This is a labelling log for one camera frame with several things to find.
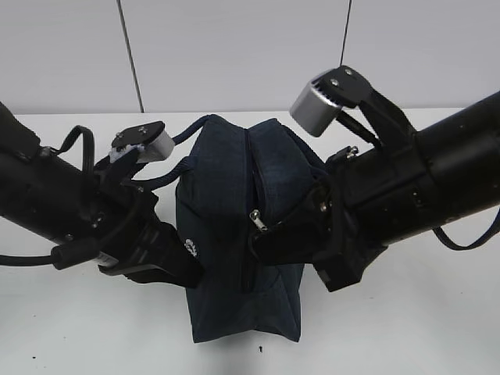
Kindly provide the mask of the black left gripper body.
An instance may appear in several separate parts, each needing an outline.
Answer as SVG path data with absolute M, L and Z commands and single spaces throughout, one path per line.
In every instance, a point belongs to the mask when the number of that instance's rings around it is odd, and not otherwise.
M 159 197 L 125 175 L 100 173 L 94 232 L 84 239 L 84 261 L 108 276 L 163 273 L 164 224 L 155 213 Z

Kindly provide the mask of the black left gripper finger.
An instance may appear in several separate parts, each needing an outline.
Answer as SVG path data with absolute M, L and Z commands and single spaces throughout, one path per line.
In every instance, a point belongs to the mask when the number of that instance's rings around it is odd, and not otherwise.
M 124 276 L 139 284 L 164 283 L 196 288 L 203 266 L 182 243 L 168 223 L 150 226 L 138 243 Z

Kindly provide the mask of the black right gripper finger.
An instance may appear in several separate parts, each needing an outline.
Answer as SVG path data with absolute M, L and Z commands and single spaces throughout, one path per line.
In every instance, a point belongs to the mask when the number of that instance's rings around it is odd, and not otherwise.
M 317 264 L 336 256 L 331 208 L 297 208 L 273 225 L 264 223 L 262 213 L 253 209 L 249 219 L 255 226 L 250 250 L 265 265 Z

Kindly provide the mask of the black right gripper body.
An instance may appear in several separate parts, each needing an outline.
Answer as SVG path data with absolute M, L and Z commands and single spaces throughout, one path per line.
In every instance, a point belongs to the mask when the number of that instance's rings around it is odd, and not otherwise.
M 300 261 L 313 265 L 329 292 L 361 281 L 366 268 L 387 249 L 362 234 L 359 221 L 345 205 L 345 184 L 337 168 L 328 173 L 314 152 L 305 154 L 315 177 L 302 201 Z

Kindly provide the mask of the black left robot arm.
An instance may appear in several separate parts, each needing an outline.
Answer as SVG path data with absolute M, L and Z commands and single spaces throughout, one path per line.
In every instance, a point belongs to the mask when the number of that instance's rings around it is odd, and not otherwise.
M 1 215 L 53 243 L 48 255 L 4 255 L 3 266 L 86 262 L 101 273 L 139 284 L 195 288 L 204 270 L 175 227 L 158 218 L 155 189 L 173 182 L 181 166 L 162 177 L 136 180 L 149 163 L 167 159 L 175 140 L 161 121 L 129 127 L 95 159 L 95 139 L 74 127 L 59 148 L 44 146 L 7 108 L 1 110 Z

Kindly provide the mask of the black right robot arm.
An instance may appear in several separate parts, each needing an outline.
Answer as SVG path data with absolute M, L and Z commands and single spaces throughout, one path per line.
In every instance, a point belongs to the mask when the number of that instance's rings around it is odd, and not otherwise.
M 426 231 L 460 250 L 443 226 L 499 204 L 499 96 L 421 131 L 390 151 L 332 155 L 325 174 L 282 220 L 259 230 L 266 265 L 308 263 L 329 291 L 361 281 L 395 242 Z

